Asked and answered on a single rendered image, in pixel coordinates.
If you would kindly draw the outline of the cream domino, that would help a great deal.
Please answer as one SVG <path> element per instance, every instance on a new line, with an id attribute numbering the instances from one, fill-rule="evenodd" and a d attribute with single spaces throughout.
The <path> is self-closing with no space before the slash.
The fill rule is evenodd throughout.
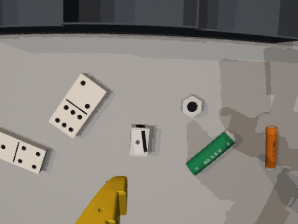
<path id="1" fill-rule="evenodd" d="M 106 92 L 105 88 L 81 73 L 49 122 L 74 138 Z"/>
<path id="2" fill-rule="evenodd" d="M 39 174 L 47 147 L 0 128 L 0 159 Z"/>

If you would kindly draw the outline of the grey bin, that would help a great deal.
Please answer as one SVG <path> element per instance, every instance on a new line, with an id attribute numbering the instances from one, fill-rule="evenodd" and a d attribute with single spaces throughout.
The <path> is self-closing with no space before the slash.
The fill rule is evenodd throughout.
<path id="1" fill-rule="evenodd" d="M 0 35 L 7 34 L 138 34 L 274 44 L 298 41 L 298 0 L 0 0 Z"/>

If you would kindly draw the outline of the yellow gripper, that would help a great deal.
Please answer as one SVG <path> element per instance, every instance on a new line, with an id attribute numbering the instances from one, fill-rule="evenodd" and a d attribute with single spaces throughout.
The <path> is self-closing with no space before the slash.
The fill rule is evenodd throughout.
<path id="1" fill-rule="evenodd" d="M 115 176 L 95 195 L 75 224 L 120 224 L 127 214 L 127 177 Z"/>

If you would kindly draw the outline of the orange battery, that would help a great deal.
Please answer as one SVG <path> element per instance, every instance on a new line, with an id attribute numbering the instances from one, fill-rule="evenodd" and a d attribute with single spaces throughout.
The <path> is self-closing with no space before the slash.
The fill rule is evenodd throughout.
<path id="1" fill-rule="evenodd" d="M 277 127 L 266 127 L 266 148 L 265 148 L 265 168 L 267 170 L 276 169 L 277 156 Z"/>

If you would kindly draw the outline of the green aa battery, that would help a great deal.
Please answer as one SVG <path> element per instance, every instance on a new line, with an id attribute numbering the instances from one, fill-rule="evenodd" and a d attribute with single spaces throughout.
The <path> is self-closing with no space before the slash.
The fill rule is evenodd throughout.
<path id="1" fill-rule="evenodd" d="M 197 175 L 236 142 L 235 135 L 232 132 L 225 130 L 215 140 L 191 158 L 186 165 L 194 175 Z"/>

